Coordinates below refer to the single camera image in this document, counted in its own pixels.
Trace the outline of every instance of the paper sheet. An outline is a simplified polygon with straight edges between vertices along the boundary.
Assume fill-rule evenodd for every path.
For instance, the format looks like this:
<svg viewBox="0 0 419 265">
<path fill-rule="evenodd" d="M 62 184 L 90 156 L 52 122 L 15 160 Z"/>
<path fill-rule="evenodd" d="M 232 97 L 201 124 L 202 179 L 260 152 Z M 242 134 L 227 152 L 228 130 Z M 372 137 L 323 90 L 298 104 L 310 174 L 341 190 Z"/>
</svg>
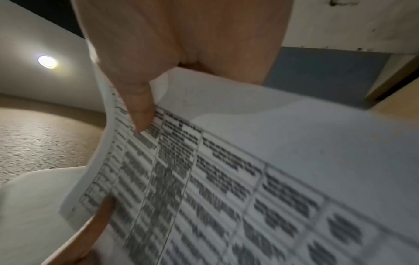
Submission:
<svg viewBox="0 0 419 265">
<path fill-rule="evenodd" d="M 60 211 L 79 227 L 118 199 L 106 264 L 419 264 L 418 131 L 174 69 L 153 82 L 155 117 L 136 133 L 97 79 L 105 133 Z"/>
</svg>

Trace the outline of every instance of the ceiling light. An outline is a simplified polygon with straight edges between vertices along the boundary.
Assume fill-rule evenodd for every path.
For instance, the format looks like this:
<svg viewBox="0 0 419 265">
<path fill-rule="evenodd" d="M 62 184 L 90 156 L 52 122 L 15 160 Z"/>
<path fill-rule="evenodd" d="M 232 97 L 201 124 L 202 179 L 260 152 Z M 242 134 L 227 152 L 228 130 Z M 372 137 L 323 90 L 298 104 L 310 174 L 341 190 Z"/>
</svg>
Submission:
<svg viewBox="0 0 419 265">
<path fill-rule="evenodd" d="M 57 67 L 57 65 L 58 65 L 57 61 L 54 58 L 49 57 L 49 56 L 39 57 L 38 62 L 43 67 L 46 67 L 46 68 L 49 68 L 49 69 L 53 69 L 53 68 Z"/>
</svg>

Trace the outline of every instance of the hand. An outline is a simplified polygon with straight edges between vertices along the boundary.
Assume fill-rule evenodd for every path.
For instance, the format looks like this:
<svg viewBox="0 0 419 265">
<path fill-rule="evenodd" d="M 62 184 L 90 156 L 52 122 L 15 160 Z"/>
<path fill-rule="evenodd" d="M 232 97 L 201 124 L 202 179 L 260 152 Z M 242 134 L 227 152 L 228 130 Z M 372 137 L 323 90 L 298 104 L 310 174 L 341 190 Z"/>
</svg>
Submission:
<svg viewBox="0 0 419 265">
<path fill-rule="evenodd" d="M 96 214 L 41 265 L 100 265 L 92 246 L 108 225 L 113 207 L 114 199 L 105 197 Z"/>
<path fill-rule="evenodd" d="M 293 0 L 72 0 L 91 52 L 137 131 L 154 116 L 149 81 L 184 66 L 262 84 Z"/>
</svg>

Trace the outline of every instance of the finger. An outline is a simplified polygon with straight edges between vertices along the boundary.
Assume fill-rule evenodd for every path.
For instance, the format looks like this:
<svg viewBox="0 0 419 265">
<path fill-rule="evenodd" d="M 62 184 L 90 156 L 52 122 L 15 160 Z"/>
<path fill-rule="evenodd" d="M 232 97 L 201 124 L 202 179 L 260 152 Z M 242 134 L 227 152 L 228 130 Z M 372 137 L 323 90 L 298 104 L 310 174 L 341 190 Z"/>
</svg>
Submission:
<svg viewBox="0 0 419 265">
<path fill-rule="evenodd" d="M 154 101 L 150 83 L 138 85 L 114 84 L 119 95 L 127 107 L 136 131 L 144 131 L 151 124 L 154 117 Z"/>
<path fill-rule="evenodd" d="M 41 265 L 74 263 L 84 257 L 108 225 L 114 204 L 112 197 L 105 197 L 96 214 Z"/>
<path fill-rule="evenodd" d="M 100 265 L 100 259 L 98 254 L 92 250 L 74 265 Z"/>
</svg>

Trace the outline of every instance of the paper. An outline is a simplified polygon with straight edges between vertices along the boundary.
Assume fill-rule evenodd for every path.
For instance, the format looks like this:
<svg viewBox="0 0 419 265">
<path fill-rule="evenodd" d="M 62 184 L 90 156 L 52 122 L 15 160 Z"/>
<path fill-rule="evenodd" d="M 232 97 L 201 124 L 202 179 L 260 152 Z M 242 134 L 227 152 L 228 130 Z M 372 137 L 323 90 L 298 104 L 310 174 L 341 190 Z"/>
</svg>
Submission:
<svg viewBox="0 0 419 265">
<path fill-rule="evenodd" d="M 419 133 L 360 110 L 174 69 L 134 132 L 116 91 L 61 214 L 113 194 L 106 264 L 419 264 Z"/>
</svg>

